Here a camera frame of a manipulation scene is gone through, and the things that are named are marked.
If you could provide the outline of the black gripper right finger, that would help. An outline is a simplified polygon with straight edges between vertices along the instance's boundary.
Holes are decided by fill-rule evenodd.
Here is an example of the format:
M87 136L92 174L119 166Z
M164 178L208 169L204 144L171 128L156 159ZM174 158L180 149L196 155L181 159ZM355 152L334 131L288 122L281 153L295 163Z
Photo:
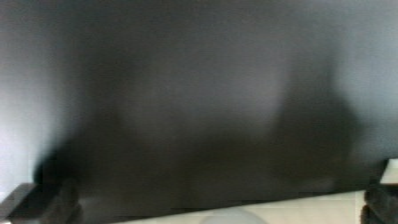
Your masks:
M364 202L361 224L398 224L398 184L373 183Z

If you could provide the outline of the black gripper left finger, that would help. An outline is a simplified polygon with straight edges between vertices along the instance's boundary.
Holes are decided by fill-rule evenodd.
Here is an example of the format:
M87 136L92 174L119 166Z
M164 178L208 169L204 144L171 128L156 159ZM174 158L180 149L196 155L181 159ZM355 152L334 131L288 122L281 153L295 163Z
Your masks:
M0 202L0 224L82 224L75 183L23 183Z

